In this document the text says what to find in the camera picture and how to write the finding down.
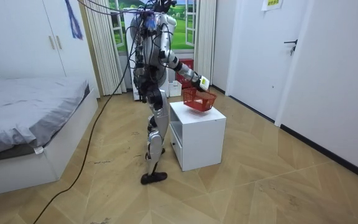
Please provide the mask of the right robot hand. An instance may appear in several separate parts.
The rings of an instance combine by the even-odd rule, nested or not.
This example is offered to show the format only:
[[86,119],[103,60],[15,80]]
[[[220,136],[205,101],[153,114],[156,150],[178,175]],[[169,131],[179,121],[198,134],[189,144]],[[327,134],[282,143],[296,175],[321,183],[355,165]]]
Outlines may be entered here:
[[195,74],[191,81],[193,87],[195,87],[198,91],[208,91],[210,81],[206,77]]

